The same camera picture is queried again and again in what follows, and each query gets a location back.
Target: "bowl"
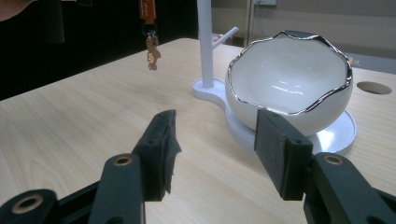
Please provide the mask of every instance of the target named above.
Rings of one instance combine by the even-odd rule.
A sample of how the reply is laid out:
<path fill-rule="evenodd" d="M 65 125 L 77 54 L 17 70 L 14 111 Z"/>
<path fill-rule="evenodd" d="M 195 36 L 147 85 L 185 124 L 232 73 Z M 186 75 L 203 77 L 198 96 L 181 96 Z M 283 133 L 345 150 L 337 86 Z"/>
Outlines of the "bowl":
<path fill-rule="evenodd" d="M 331 125 L 352 93 L 347 57 L 319 35 L 282 31 L 248 45 L 228 67 L 227 102 L 250 129 L 257 110 L 283 116 L 308 136 Z"/>

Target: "wooden table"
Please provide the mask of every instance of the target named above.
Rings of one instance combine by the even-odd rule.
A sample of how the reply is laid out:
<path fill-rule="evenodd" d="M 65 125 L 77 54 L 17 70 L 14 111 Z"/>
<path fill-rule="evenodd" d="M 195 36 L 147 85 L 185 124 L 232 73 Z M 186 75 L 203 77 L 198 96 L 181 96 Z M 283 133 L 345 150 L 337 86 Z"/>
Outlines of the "wooden table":
<path fill-rule="evenodd" d="M 132 151 L 152 117 L 177 110 L 172 194 L 146 203 L 148 223 L 305 223 L 302 202 L 283 202 L 258 158 L 231 137 L 224 111 L 192 96 L 201 77 L 199 42 L 159 46 L 156 72 L 146 52 L 0 102 L 0 204 L 29 189 L 62 198 L 100 178 L 114 155 Z M 214 50 L 224 79 L 242 49 Z M 376 188 L 396 195 L 396 93 L 362 91 L 373 81 L 396 91 L 396 76 L 354 69 L 347 110 L 358 136 L 346 156 Z"/>

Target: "jewelry stand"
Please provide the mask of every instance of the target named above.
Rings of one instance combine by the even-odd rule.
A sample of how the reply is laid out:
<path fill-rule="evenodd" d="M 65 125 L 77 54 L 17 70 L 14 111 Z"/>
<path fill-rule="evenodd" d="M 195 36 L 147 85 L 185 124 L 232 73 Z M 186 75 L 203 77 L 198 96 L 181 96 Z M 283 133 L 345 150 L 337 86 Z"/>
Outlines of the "jewelry stand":
<path fill-rule="evenodd" d="M 215 103 L 224 109 L 230 134 L 243 148 L 254 151 L 255 131 L 240 121 L 228 105 L 223 81 L 213 78 L 213 53 L 238 28 L 234 27 L 218 41 L 212 41 L 212 15 L 210 0 L 198 0 L 198 22 L 201 48 L 202 79 L 192 85 L 192 94 L 201 100 Z M 308 136 L 314 145 L 313 153 L 332 152 L 345 155 L 355 140 L 357 127 L 352 116 L 344 113 L 325 130 Z"/>

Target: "keychain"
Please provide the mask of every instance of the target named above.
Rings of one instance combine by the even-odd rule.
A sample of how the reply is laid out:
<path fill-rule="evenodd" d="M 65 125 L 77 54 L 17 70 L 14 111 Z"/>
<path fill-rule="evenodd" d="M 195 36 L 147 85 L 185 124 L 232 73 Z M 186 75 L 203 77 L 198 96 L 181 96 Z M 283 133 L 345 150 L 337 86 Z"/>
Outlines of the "keychain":
<path fill-rule="evenodd" d="M 157 14 L 155 11 L 154 0 L 139 0 L 140 18 L 144 20 L 142 33 L 147 37 L 146 46 L 148 48 L 148 69 L 157 70 L 157 60 L 161 58 L 161 53 L 157 50 L 158 36 L 157 25 L 155 19 Z"/>

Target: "silver bowl rim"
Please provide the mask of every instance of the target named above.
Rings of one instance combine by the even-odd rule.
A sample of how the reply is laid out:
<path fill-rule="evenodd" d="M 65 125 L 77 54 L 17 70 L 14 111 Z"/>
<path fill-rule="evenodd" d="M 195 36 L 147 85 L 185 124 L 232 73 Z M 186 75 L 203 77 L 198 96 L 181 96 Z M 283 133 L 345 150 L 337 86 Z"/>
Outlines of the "silver bowl rim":
<path fill-rule="evenodd" d="M 234 92 L 234 90 L 233 90 L 233 84 L 232 84 L 232 82 L 231 82 L 231 75 L 232 75 L 231 72 L 232 72 L 232 70 L 233 70 L 233 65 L 234 65 L 234 64 L 235 64 L 235 63 L 236 63 L 236 62 L 237 62 L 237 61 L 238 61 L 238 60 L 239 60 L 239 59 L 240 59 L 240 58 L 241 58 L 252 46 L 253 46 L 253 45 L 258 44 L 258 43 L 261 43 L 261 42 L 264 42 L 264 41 L 269 41 L 269 40 L 275 39 L 275 38 L 277 38 L 277 37 L 279 37 L 279 36 L 281 36 L 281 35 L 285 35 L 286 37 L 289 37 L 289 38 L 292 38 L 292 39 L 297 39 L 297 40 L 314 40 L 314 41 L 318 41 L 318 42 L 323 43 L 325 46 L 327 46 L 330 50 L 334 51 L 335 53 L 340 54 L 340 55 L 346 60 L 346 80 L 345 80 L 344 85 L 342 85 L 342 86 L 340 86 L 340 87 L 338 87 L 338 88 L 332 89 L 332 90 L 330 90 L 330 91 L 325 92 L 323 95 L 321 95 L 321 96 L 320 96 L 312 105 L 310 105 L 309 107 L 307 107 L 307 108 L 305 108 L 305 109 L 303 109 L 303 110 L 297 111 L 297 112 L 289 112 L 289 113 L 285 113 L 285 112 L 282 112 L 282 111 L 277 111 L 277 110 L 275 110 L 275 109 L 273 109 L 273 108 L 269 108 L 269 107 L 266 107 L 266 106 L 264 106 L 264 105 L 253 104 L 253 103 L 244 101 L 244 100 L 242 100 L 241 98 L 239 98 L 239 97 L 235 94 L 235 92 Z M 350 65 L 350 63 L 349 63 L 348 57 L 347 57 L 341 50 L 339 50 L 339 49 L 336 48 L 334 45 L 332 45 L 328 40 L 326 40 L 325 38 L 323 38 L 323 37 L 320 36 L 320 35 L 314 35 L 314 34 L 305 33 L 305 32 L 299 32 L 299 31 L 288 31 L 288 30 L 285 30 L 285 31 L 282 31 L 282 32 L 280 32 L 279 34 L 277 34 L 277 35 L 275 35 L 275 36 L 268 37 L 268 38 L 262 38 L 262 39 L 258 39 L 258 40 L 255 40 L 255 41 L 251 42 L 246 48 L 244 48 L 244 49 L 242 50 L 241 53 L 239 53 L 238 56 L 236 56 L 236 57 L 230 62 L 230 65 L 228 66 L 228 70 L 227 70 L 227 78 L 228 78 L 228 85 L 230 86 L 231 93 L 233 94 L 233 97 L 235 98 L 235 100 L 237 100 L 237 101 L 239 101 L 239 102 L 241 102 L 241 103 L 244 103 L 244 104 L 254 105 L 254 106 L 257 106 L 257 107 L 260 108 L 260 109 L 266 109 L 266 110 L 275 112 L 275 113 L 277 113 L 277 114 L 282 114 L 282 115 L 300 115 L 300 114 L 304 114 L 304 113 L 308 113 L 308 112 L 312 111 L 313 109 L 315 109 L 317 106 L 319 106 L 322 102 L 324 102 L 324 101 L 325 101 L 327 98 L 329 98 L 330 96 L 336 94 L 336 93 L 339 92 L 339 91 L 343 91 L 343 90 L 345 90 L 346 88 L 348 88 L 348 87 L 351 85 L 351 83 L 352 83 L 352 78 L 353 78 L 353 76 L 352 76 L 352 67 L 351 67 L 351 65 Z"/>

